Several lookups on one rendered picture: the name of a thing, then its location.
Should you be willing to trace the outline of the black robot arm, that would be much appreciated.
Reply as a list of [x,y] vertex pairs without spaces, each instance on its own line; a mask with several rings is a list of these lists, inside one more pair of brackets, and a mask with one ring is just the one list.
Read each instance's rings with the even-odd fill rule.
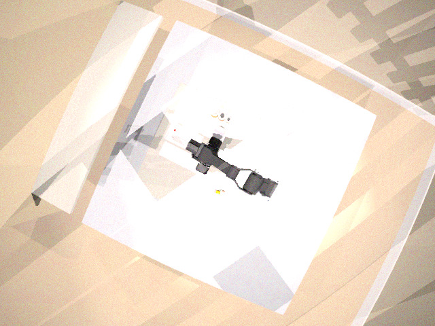
[[[257,172],[249,169],[249,168],[238,168],[235,165],[231,165],[224,161],[223,159],[218,157],[218,153],[214,151],[214,148],[202,143],[195,141],[194,139],[190,139],[188,144],[186,145],[186,150],[190,151],[192,154],[192,158],[198,161],[201,164],[213,165],[220,171],[222,171],[229,179],[232,179],[237,187],[249,194],[250,196],[256,196],[258,192],[262,197],[269,197],[273,195],[275,190],[277,189],[278,183],[269,179],[264,178],[262,175]],[[239,187],[236,182],[236,178],[240,172],[240,170],[250,170],[251,173],[248,176],[243,187]]]

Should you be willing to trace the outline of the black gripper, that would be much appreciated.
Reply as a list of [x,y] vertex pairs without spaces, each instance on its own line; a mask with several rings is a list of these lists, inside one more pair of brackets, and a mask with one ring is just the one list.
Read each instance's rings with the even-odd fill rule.
[[[218,150],[219,150],[218,148],[220,148],[220,146],[222,144],[222,141],[217,139],[217,138],[215,138],[215,137],[211,137],[208,143],[210,143],[210,144],[208,144],[208,146],[214,148],[215,152],[218,152]],[[198,172],[203,173],[204,175],[206,175],[208,170],[209,170],[209,167],[210,167],[210,165],[208,165],[208,164],[200,164],[200,163],[198,163],[197,166],[196,166],[196,170]]]

